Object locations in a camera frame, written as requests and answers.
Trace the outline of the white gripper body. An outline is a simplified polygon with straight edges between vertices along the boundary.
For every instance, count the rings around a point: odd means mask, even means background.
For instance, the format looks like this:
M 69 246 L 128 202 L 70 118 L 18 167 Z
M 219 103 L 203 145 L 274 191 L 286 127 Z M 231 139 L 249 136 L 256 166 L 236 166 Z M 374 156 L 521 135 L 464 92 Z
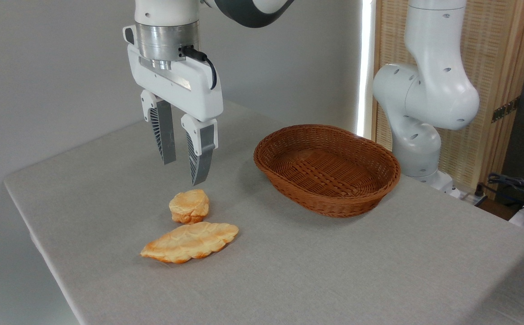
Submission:
M 200 121 L 223 113 L 221 81 L 212 87 L 212 68 L 206 62 L 187 58 L 171 62 L 170 70 L 161 70 L 142 57 L 136 46 L 128 44 L 127 53 L 132 76 L 143 89 Z

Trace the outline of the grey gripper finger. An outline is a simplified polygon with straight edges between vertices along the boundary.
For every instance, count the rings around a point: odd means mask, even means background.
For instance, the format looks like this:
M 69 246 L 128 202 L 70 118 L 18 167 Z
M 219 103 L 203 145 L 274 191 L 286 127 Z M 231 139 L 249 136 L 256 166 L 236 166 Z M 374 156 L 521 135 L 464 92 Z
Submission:
M 219 146 L 217 120 L 201 122 L 185 114 L 181 118 L 181 123 L 186 131 L 192 185 L 196 186 L 206 181 L 210 172 L 213 150 Z
M 161 159 L 165 165 L 169 164 L 177 159 L 171 104 L 148 90 L 143 90 L 140 98 L 144 119 L 152 126 Z

